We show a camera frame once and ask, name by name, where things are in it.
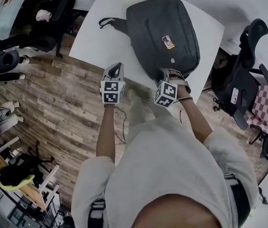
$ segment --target chair backrest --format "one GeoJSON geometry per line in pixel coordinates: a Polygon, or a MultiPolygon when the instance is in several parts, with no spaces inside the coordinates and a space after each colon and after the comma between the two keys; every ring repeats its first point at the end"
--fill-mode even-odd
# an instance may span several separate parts
{"type": "Polygon", "coordinates": [[[241,63],[246,69],[255,64],[255,49],[260,38],[268,33],[268,27],[261,19],[255,19],[240,36],[241,63]]]}

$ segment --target black backpack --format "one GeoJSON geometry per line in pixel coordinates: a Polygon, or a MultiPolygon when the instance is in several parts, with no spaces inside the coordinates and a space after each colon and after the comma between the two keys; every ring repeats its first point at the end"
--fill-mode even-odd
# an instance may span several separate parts
{"type": "Polygon", "coordinates": [[[130,37],[136,57],[151,79],[161,79],[160,68],[180,71],[184,78],[196,69],[198,41],[181,0],[143,1],[130,6],[126,18],[104,18],[99,25],[110,24],[130,37]]]}

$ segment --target white cloth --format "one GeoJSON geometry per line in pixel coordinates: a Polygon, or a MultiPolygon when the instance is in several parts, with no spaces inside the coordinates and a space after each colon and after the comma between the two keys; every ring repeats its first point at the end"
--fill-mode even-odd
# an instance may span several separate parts
{"type": "Polygon", "coordinates": [[[258,186],[252,163],[223,129],[216,129],[205,148],[172,116],[134,127],[117,167],[109,157],[83,162],[72,200],[76,228],[86,228],[91,204],[104,197],[104,227],[130,228],[139,212],[165,194],[180,194],[203,204],[223,228],[235,228],[235,200],[224,180],[233,173],[243,184],[250,206],[258,186]]]}
{"type": "Polygon", "coordinates": [[[49,22],[49,19],[52,17],[52,13],[48,12],[47,10],[39,10],[37,15],[36,15],[36,20],[37,21],[47,21],[49,22]]]}

